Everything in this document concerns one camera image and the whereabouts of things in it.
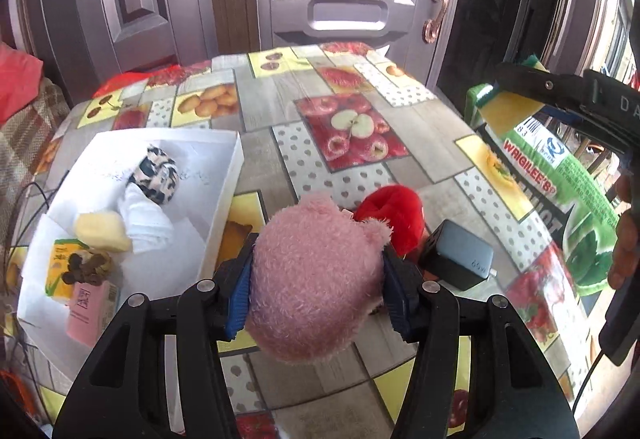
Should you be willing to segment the person right hand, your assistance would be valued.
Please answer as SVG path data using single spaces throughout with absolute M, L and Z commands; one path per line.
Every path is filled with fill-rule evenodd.
M 628 277 L 634 275 L 639 261 L 637 244 L 639 232 L 631 210 L 627 210 L 618 221 L 616 227 L 617 241 L 613 249 L 613 263 L 608 271 L 608 285 L 612 289 L 623 286 Z

